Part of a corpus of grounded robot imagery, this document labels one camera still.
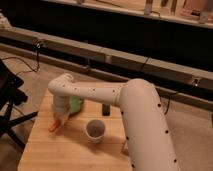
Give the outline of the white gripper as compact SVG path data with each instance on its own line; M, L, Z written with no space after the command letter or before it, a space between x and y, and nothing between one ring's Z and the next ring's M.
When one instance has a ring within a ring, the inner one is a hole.
M67 96L53 96L52 109L55 115L56 129L62 127L69 119L70 98Z

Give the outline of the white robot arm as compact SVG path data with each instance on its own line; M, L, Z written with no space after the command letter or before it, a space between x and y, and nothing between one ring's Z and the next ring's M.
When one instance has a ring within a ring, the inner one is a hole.
M126 83L75 82L65 73L51 80L56 117L68 113L78 97L118 107L121 111L132 171L181 171L155 86L144 79Z

